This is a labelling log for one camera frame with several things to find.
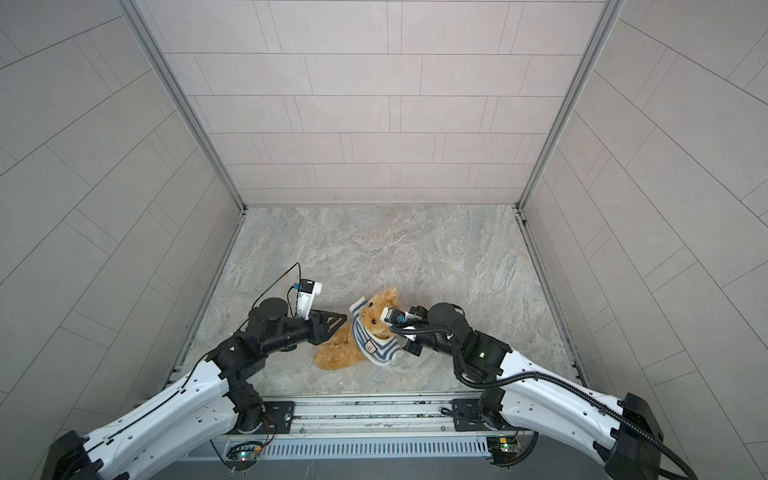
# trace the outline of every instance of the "toy's leg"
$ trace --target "toy's leg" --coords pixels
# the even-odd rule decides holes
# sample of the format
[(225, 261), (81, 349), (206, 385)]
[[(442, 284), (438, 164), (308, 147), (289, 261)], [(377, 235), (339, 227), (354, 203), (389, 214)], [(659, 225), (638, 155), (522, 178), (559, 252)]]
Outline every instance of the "toy's leg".
[(352, 323), (349, 322), (320, 345), (315, 354), (315, 365), (323, 370), (341, 370), (365, 359), (352, 338)]

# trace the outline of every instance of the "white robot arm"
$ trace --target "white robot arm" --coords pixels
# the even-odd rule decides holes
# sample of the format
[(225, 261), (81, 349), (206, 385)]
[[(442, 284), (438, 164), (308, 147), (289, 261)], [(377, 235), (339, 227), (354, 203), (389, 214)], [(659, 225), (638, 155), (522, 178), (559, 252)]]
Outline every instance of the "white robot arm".
[[(250, 311), (244, 332), (224, 340), (188, 375), (84, 438), (69, 432), (56, 440), (42, 480), (145, 480), (233, 429), (249, 434), (261, 427), (269, 432), (263, 400), (246, 380), (264, 367), (270, 353), (288, 351), (303, 341), (320, 344), (346, 320), (346, 315), (311, 310), (320, 283), (301, 280), (295, 288), (295, 317), (287, 315), (284, 300), (264, 300)], [(664, 446), (653, 413), (639, 397), (618, 399), (563, 379), (505, 343), (472, 330), (463, 311), (449, 303), (429, 310), (413, 307), (408, 313), (387, 309), (381, 320), (407, 339), (406, 352), (419, 355), (427, 346), (452, 355), (456, 378), (483, 390), (478, 401), (481, 418), (476, 420), (489, 428), (540, 432), (590, 456), (616, 480), (696, 478)], [(528, 453), (519, 452), (509, 465)], [(660, 470), (661, 453), (687, 477)]]

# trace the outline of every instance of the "stuffed toy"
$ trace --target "stuffed toy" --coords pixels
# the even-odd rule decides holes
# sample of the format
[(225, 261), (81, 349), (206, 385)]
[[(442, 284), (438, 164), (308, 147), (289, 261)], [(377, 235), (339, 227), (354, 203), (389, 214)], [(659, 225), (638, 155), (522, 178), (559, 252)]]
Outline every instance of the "stuffed toy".
[(381, 320), (386, 307), (400, 308), (396, 288), (377, 293), (370, 300), (363, 297), (355, 302), (349, 308), (353, 320), (319, 346), (315, 365), (323, 370), (341, 370), (365, 359), (375, 365), (388, 365), (401, 348), (395, 334)]

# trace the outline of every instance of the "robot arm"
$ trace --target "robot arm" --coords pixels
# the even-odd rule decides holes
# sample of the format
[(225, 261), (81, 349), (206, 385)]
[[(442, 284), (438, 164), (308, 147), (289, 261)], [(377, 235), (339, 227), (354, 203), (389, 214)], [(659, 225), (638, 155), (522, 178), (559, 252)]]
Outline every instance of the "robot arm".
[[(696, 478), (663, 444), (664, 434), (643, 399), (631, 393), (618, 399), (570, 382), (473, 330), (460, 309), (450, 303), (429, 311), (387, 309), (382, 319), (407, 339), (405, 351), (418, 356), (427, 346), (453, 357), (456, 378), (483, 390), (478, 408), (488, 427), (541, 432), (592, 457), (616, 480)], [(662, 453), (687, 477), (660, 469)]]

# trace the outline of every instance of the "black cable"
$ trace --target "black cable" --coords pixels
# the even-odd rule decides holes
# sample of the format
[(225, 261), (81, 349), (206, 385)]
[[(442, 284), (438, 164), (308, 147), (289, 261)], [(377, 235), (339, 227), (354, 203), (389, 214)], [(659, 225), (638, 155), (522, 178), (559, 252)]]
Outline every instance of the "black cable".
[[(290, 312), (291, 317), (296, 318), (296, 316), (293, 315), (293, 309), (290, 305), (290, 300), (288, 299), (288, 295), (290, 294), (290, 291), (293, 290), (293, 287), (289, 287), (288, 291), (286, 292), (286, 303), (288, 304), (288, 311)], [(296, 313), (299, 313), (299, 293), (296, 292)]]
[(219, 449), (217, 449), (216, 446), (214, 445), (214, 441), (213, 440), (208, 440), (208, 442), (210, 442), (210, 446), (214, 447), (214, 452), (216, 452), (216, 456), (219, 457), (219, 460), (221, 460), (221, 463), (223, 463), (224, 466), (227, 467), (227, 470), (229, 470), (230, 466), (227, 465), (227, 463), (224, 461), (223, 458), (221, 458), (221, 454), (219, 453)]
[(544, 380), (546, 382), (553, 383), (556, 386), (559, 386), (562, 389), (565, 389), (566, 391), (576, 395), (577, 397), (579, 397), (580, 399), (588, 403), (590, 406), (595, 407), (596, 409), (598, 409), (600, 414), (610, 416), (612, 419), (616, 420), (620, 424), (627, 427), (627, 429), (632, 431), (636, 436), (650, 443), (656, 450), (663, 453), (675, 465), (680, 467), (680, 470), (682, 470), (686, 476), (680, 477), (678, 475), (677, 477), (670, 477), (670, 476), (667, 476), (667, 474), (669, 475), (676, 475), (676, 474), (668, 472), (667, 470), (663, 470), (663, 469), (659, 469), (659, 475), (666, 476), (666, 478), (674, 478), (675, 480), (679, 480), (680, 478), (686, 478), (687, 480), (697, 480), (698, 478), (694, 473), (693, 469), (691, 469), (691, 467), (688, 466), (688, 464), (685, 461), (683, 461), (683, 459), (677, 456), (677, 454), (675, 454), (675, 452), (670, 450), (669, 447), (667, 447), (664, 443), (656, 439), (656, 437), (646, 432), (643, 427), (632, 422), (630, 419), (626, 419), (622, 414), (615, 412), (612, 408), (605, 405), (603, 402), (600, 402), (594, 397), (591, 397), (588, 394), (582, 392), (580, 389), (574, 387), (573, 385), (571, 385), (570, 383), (566, 382), (563, 379), (560, 379), (556, 376), (548, 375), (546, 373), (541, 373), (541, 372), (521, 372), (501, 380), (495, 380), (493, 382), (473, 382), (471, 380), (464, 378), (464, 373), (467, 371), (466, 363), (464, 362), (464, 357), (462, 356), (461, 346), (458, 344), (458, 339), (453, 335), (452, 330), (444, 329), (444, 328), (435, 328), (435, 327), (429, 327), (425, 329), (403, 329), (403, 328), (400, 328), (399, 326), (394, 326), (394, 325), (390, 326), (389, 329), (397, 335), (426, 335), (429, 333), (443, 333), (447, 335), (450, 338), (450, 342), (451, 342), (454, 375), (459, 382), (463, 383), (464, 385), (472, 389), (495, 389), (498, 387), (509, 385), (510, 383), (524, 382), (527, 379), (534, 379), (535, 381)]

